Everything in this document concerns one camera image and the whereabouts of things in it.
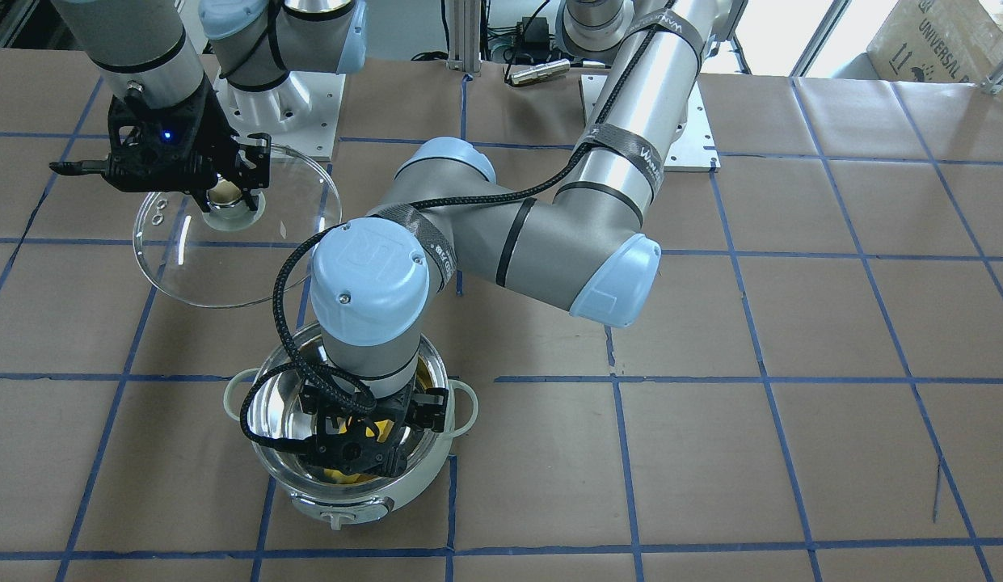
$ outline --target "white handle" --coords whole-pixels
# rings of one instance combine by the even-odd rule
[[[472,427],[472,424],[476,422],[476,417],[479,416],[479,398],[476,397],[476,393],[472,391],[472,386],[465,384],[462,380],[447,380],[447,385],[450,386],[451,394],[455,390],[460,390],[468,395],[468,399],[472,401],[472,412],[468,414],[468,420],[464,421],[464,426],[460,428],[455,428],[455,430],[450,430],[447,435],[450,439],[459,438],[461,434],[467,433],[468,428]]]
[[[243,378],[250,378],[250,376],[254,376],[255,373],[258,372],[260,372],[260,368],[244,369],[242,372],[236,373],[235,376],[232,376],[232,379],[228,380],[228,386],[225,386],[225,397],[221,400],[221,404],[225,406],[225,413],[228,413],[228,417],[232,420],[236,420],[236,422],[239,422],[240,416],[234,409],[232,409],[232,405],[229,404],[229,401],[232,400],[233,395],[235,395],[235,388],[239,387]]]

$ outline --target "tiled surface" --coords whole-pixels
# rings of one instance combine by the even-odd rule
[[[497,76],[464,99],[439,62],[350,77],[343,215],[435,135],[478,142],[511,188],[561,169],[576,76]],[[0,51],[0,276],[47,162],[103,154],[100,85],[68,135],[97,79],[80,54]],[[422,497],[343,533],[269,495],[221,410],[276,345],[268,306],[150,295],[124,244],[139,196],[54,181],[0,285],[0,580],[988,579],[979,556],[1003,580],[1001,112],[962,85],[701,88],[723,170],[667,176],[638,323],[452,281],[424,331],[480,419]],[[210,285],[271,285],[251,279]]]

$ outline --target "cable connector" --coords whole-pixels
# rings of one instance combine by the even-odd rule
[[[558,77],[569,70],[569,59],[559,59],[557,61],[531,66],[527,70],[514,72],[512,76],[513,87],[523,87],[534,82],[548,81],[551,77]]]

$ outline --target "metal post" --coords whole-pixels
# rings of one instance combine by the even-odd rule
[[[479,72],[480,15],[483,0],[448,0],[452,33],[447,67]]]
[[[993,72],[986,77],[986,80],[982,81],[979,85],[982,88],[983,93],[988,95],[996,95],[999,93],[1001,89],[1003,89],[1003,61],[1001,61],[1001,63],[997,65],[997,68],[995,68]]]
[[[807,73],[810,66],[816,60],[817,55],[821,54],[821,49],[827,43],[830,33],[834,32],[834,27],[839,25],[839,22],[843,19],[843,15],[846,14],[846,10],[850,7],[850,1],[833,0],[830,6],[827,7],[825,16],[821,19],[821,23],[817,25],[817,29],[813,31],[813,36],[810,37],[806,48],[803,48],[803,54],[799,55],[796,66],[793,66],[792,72],[788,74],[789,77],[803,77]]]

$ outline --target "white mounting plate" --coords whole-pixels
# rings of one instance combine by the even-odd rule
[[[582,74],[580,77],[580,93],[584,99],[584,122],[587,123],[602,95],[602,87],[606,84],[606,75],[600,73]],[[711,169],[720,169],[720,156],[716,155],[716,143],[709,126],[709,117],[705,114],[705,104],[701,101],[698,83],[692,87],[689,95],[689,120],[681,132],[681,136],[670,147],[664,159],[663,170],[667,173],[708,173]]]
[[[347,76],[331,72],[306,71],[294,71],[292,74],[301,78],[304,85],[310,89],[310,102],[314,103],[314,107],[310,111],[309,122],[287,131],[269,131],[268,128],[249,124],[235,115],[227,91],[223,89],[228,85],[228,81],[224,78],[218,78],[214,83],[214,89],[218,93],[218,102],[221,103],[222,109],[225,109],[228,121],[243,137],[250,133],[269,133],[272,136],[272,143],[285,144],[318,161],[331,161],[335,148],[335,129],[339,125],[339,104],[343,102],[343,83]]]

